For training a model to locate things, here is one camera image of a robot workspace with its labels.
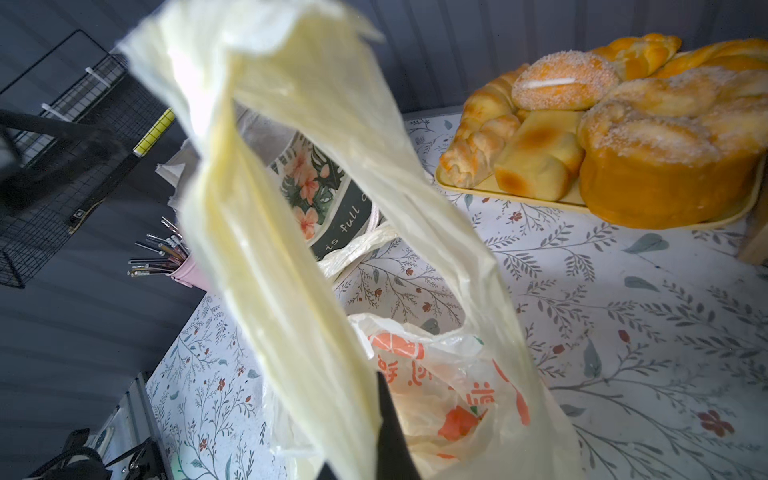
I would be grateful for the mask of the yellow plastic grocery bag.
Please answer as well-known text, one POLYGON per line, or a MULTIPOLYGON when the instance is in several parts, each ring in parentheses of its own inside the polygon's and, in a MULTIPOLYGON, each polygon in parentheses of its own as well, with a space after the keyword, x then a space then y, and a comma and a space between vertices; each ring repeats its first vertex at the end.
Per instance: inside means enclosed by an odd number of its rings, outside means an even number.
POLYGON ((182 235, 267 379, 292 479, 580 479, 498 264, 430 183, 340 1, 169 1, 119 44, 199 160, 182 235), (462 308, 432 334, 348 314, 332 285, 403 240, 462 308))

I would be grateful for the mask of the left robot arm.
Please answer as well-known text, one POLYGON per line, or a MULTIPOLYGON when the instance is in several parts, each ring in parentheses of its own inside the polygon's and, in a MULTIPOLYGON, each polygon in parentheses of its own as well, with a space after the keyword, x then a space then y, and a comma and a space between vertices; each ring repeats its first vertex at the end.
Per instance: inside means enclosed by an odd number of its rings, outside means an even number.
POLYGON ((171 479, 163 452, 153 438, 148 437, 113 460, 104 462, 96 449, 85 444, 85 435, 89 432, 89 429, 71 432, 68 446, 25 479, 111 479, 113 467, 123 461, 127 461, 127 465, 122 479, 171 479))

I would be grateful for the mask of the canvas tote bag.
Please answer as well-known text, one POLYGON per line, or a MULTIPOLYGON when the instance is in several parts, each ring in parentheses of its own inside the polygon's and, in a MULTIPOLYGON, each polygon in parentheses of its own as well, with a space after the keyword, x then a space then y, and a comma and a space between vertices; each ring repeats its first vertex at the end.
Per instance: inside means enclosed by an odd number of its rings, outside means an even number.
POLYGON ((238 133, 260 158, 318 260, 378 227, 378 208, 299 131, 235 107, 238 133))

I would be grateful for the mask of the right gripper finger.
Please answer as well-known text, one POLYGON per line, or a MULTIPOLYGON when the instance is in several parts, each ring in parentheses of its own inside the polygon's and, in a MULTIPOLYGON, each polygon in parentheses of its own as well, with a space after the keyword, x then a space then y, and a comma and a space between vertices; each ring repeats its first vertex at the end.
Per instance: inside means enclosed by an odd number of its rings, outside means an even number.
POLYGON ((377 443, 376 480, 419 480, 420 475, 408 451, 397 412, 382 372, 377 372, 380 413, 383 423, 377 443))

